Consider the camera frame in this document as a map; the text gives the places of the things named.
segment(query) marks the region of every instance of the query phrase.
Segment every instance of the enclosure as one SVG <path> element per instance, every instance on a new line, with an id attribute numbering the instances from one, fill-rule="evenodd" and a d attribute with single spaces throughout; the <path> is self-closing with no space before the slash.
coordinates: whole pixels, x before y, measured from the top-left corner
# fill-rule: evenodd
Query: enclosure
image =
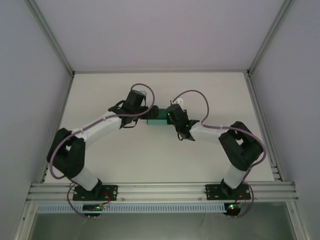
<path id="1" fill-rule="evenodd" d="M 319 1 L 1 5 L 3 239 L 317 239 Z M 135 83 L 163 109 L 198 90 L 206 123 L 241 121 L 262 139 L 248 215 L 228 219 L 231 201 L 208 200 L 230 166 L 219 144 L 179 141 L 173 126 L 145 120 L 86 150 L 85 166 L 117 196 L 96 220 L 74 214 L 70 181 L 48 171 L 55 133 L 99 118 Z M 149 106 L 150 91 L 136 89 Z M 206 115 L 200 95 L 182 98 L 191 119 Z"/>

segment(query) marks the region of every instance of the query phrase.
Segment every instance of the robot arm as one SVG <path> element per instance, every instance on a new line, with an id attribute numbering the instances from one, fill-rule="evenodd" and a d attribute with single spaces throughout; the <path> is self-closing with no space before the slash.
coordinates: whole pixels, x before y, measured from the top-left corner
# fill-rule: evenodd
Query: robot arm
<path id="1" fill-rule="evenodd" d="M 181 140 L 206 141 L 222 145 L 231 163 L 221 181 L 221 190 L 226 195 L 232 194 L 242 183 L 251 164 L 263 153 L 262 146 L 253 137 L 232 129 L 208 128 L 199 120 L 189 120 L 186 111 L 183 111 L 179 104 L 169 106 L 167 114 Z M 231 127 L 250 133 L 239 121 Z"/>
<path id="2" fill-rule="evenodd" d="M 146 101 L 145 93 L 131 90 L 126 100 L 109 108 L 101 118 L 71 131 L 65 128 L 60 129 L 54 137 L 47 161 L 50 163 L 54 151 L 58 148 L 53 156 L 52 165 L 62 172 L 64 177 L 76 182 L 86 191 L 96 194 L 102 183 L 85 167 L 86 149 L 109 133 L 127 128 L 127 125 L 132 122 L 137 124 L 138 119 L 156 118 L 158 107 L 155 105 L 146 114 L 139 115 L 148 109 L 147 106 L 141 106 L 143 101 Z M 71 137 L 59 147 L 68 136 Z"/>

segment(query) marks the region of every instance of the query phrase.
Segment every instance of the metal frame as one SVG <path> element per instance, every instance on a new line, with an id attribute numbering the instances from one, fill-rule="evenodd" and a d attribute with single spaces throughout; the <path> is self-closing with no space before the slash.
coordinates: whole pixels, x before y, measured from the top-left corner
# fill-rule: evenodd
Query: metal frame
<path id="1" fill-rule="evenodd" d="M 55 133 L 59 130 L 60 128 L 60 124 L 61 124 L 61 121 L 62 121 L 62 118 L 64 116 L 64 113 L 65 113 L 65 109 L 66 109 L 66 105 L 67 105 L 67 102 L 68 102 L 68 98 L 69 98 L 69 94 L 70 94 L 70 91 L 71 91 L 71 87 L 72 87 L 72 84 L 74 82 L 74 78 L 75 78 L 75 74 L 73 74 L 70 78 L 69 78 L 69 86 L 67 88 L 67 91 L 64 93 L 64 99 L 63 99 L 63 104 L 62 104 L 62 107 L 61 107 L 61 110 L 59 112 L 59 116 L 57 118 L 57 121 L 56 121 L 56 125 L 54 126 L 54 133 L 52 135 L 52 138 L 51 138 L 51 142 L 54 140 L 54 137 L 55 137 Z M 50 150 L 50 145 L 48 146 L 47 148 L 47 152 L 49 152 Z M 39 182 L 40 183 L 43 183 L 45 181 L 45 177 L 47 175 L 47 171 L 48 171 L 48 163 L 47 161 L 45 161 L 45 165 L 43 166 L 43 169 L 40 173 L 40 178 L 39 178 Z"/>
<path id="2" fill-rule="evenodd" d="M 205 182 L 194 183 L 113 183 L 118 185 L 117 203 L 232 203 L 234 200 L 208 201 Z M 293 182 L 249 182 L 254 200 L 260 203 L 296 202 L 298 196 Z M 68 183 L 33 183 L 26 202 L 65 203 Z M 83 201 L 82 203 L 99 203 Z"/>
<path id="3" fill-rule="evenodd" d="M 256 53 L 250 67 L 248 70 L 248 74 L 251 77 L 252 74 L 257 69 L 259 63 L 261 62 L 262 58 L 264 57 L 266 51 L 268 50 L 272 40 L 274 39 L 275 35 L 277 34 L 281 24 L 283 23 L 284 19 L 286 18 L 287 13 L 289 12 L 291 6 L 294 4 L 295 0 L 284 0 L 275 19 L 273 20 L 271 27 L 269 28 L 262 44 Z"/>
<path id="4" fill-rule="evenodd" d="M 25 0 L 28 8 L 32 12 L 34 18 L 38 22 L 43 33 L 47 37 L 54 52 L 57 54 L 61 63 L 70 74 L 71 81 L 68 91 L 66 92 L 64 105 L 58 117 L 56 128 L 60 126 L 60 122 L 67 104 L 69 92 L 72 86 L 75 72 L 70 66 L 57 40 L 49 28 L 44 16 L 41 14 L 34 0 Z M 276 152 L 274 141 L 266 121 L 263 109 L 255 82 L 252 79 L 252 74 L 257 69 L 260 61 L 264 57 L 268 47 L 280 28 L 285 16 L 289 12 L 294 0 L 284 0 L 280 10 L 277 13 L 265 39 L 263 40 L 249 70 L 229 69 L 229 70 L 136 70 L 136 71 L 77 71 L 77 74 L 92 74 L 92 73 L 196 73 L 196 72 L 242 72 L 244 73 L 248 91 L 251 97 L 253 108 L 257 117 L 257 121 L 262 133 L 263 140 L 266 144 L 270 158 L 270 165 L 274 173 L 276 181 L 273 182 L 249 182 L 253 188 L 255 202 L 286 202 L 288 214 L 292 222 L 295 235 L 298 240 L 310 240 L 310 230 L 305 224 L 304 214 L 298 200 L 295 184 L 293 182 L 285 182 L 282 167 L 279 157 Z M 195 183 L 119 183 L 118 200 L 116 204 L 134 205 L 134 204 L 204 204 L 204 203 L 222 203 L 228 201 L 207 201 L 203 182 Z M 35 213 L 38 205 L 66 203 L 66 195 L 69 185 L 50 184 L 50 183 L 33 183 L 30 187 L 29 194 L 26 199 L 24 209 L 21 214 L 20 221 L 14 236 L 15 240 L 27 240 L 32 230 L 32 225 L 35 220 Z"/>

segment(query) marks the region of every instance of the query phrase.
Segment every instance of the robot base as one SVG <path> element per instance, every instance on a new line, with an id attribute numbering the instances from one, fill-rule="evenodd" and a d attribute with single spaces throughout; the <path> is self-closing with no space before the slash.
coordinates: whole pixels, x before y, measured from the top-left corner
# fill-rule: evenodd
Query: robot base
<path id="1" fill-rule="evenodd" d="M 240 184 L 236 189 L 232 190 L 230 195 L 225 195 L 222 192 L 221 184 L 205 185 L 205 193 L 207 200 L 250 200 L 250 190 L 245 184 Z"/>
<path id="2" fill-rule="evenodd" d="M 74 188 L 73 201 L 116 201 L 118 195 L 117 185 L 101 185 L 99 191 L 93 193 L 92 191 L 85 190 L 82 186 L 78 185 Z"/>

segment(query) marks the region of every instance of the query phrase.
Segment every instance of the white tabletop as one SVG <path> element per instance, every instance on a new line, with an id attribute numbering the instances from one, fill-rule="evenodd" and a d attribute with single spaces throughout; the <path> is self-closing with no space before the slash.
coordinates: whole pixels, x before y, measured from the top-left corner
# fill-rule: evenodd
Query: white tabletop
<path id="1" fill-rule="evenodd" d="M 72 130 L 108 111 L 127 97 L 135 83 L 145 83 L 155 92 L 155 104 L 167 108 L 179 93 L 196 89 L 210 105 L 207 124 L 229 126 L 243 122 L 261 138 L 258 122 L 243 73 L 104 73 L 76 74 L 61 128 Z M 146 90 L 147 105 L 152 96 Z M 197 93 L 182 96 L 190 119 L 201 120 L 206 105 Z M 86 150 L 85 165 L 105 183 L 220 182 L 230 162 L 220 144 L 179 141 L 172 125 L 147 125 L 113 132 Z M 273 181 L 269 160 L 253 168 L 248 181 Z M 46 183 L 67 183 L 47 174 Z"/>

